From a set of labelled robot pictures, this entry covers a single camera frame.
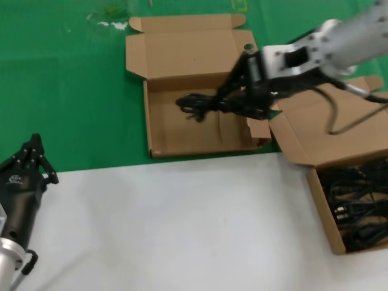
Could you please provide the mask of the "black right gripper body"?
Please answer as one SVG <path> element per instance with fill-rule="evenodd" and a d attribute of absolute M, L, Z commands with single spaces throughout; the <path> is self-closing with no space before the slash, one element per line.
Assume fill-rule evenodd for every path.
<path fill-rule="evenodd" d="M 277 100 L 291 96 L 291 73 L 281 56 L 269 56 L 262 51 L 245 52 L 248 53 L 248 60 L 244 73 L 244 84 L 248 94 L 278 92 Z"/>

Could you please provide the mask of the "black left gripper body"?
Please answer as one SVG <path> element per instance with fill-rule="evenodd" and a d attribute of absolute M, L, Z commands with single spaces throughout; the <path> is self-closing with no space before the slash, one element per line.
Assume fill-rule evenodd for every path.
<path fill-rule="evenodd" d="M 1 205 L 7 215 L 1 237 L 28 244 L 43 193 L 47 190 L 39 166 L 1 171 Z"/>

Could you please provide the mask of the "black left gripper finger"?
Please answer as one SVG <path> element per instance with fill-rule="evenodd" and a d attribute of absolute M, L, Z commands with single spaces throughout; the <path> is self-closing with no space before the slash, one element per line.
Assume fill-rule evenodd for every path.
<path fill-rule="evenodd" d="M 1 170 L 8 170 L 12 167 L 24 167 L 36 152 L 36 135 L 32 134 L 29 141 L 22 144 L 21 148 L 11 157 L 1 163 Z"/>
<path fill-rule="evenodd" d="M 44 178 L 45 185 L 57 184 L 57 172 L 49 163 L 44 154 L 45 151 L 40 134 L 32 134 L 30 140 L 29 168 L 35 172 L 40 172 L 40 169 L 43 169 L 44 173 L 47 175 L 47 177 Z"/>

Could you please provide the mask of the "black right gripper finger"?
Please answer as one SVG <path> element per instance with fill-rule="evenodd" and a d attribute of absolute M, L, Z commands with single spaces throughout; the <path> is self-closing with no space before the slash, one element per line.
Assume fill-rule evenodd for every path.
<path fill-rule="evenodd" d="M 220 102 L 224 97 L 229 93 L 236 90 L 237 85 L 240 82 L 240 79 L 244 76 L 246 64 L 248 60 L 248 53 L 243 52 L 238 58 L 236 64 L 231 69 L 230 73 L 226 77 L 226 80 L 222 86 L 216 91 L 215 100 Z"/>
<path fill-rule="evenodd" d="M 273 108 L 279 97 L 278 92 L 267 92 L 263 94 L 248 94 L 246 90 L 241 91 L 241 106 L 238 109 L 240 116 L 256 119 L 268 120 L 278 115 L 280 110 Z"/>

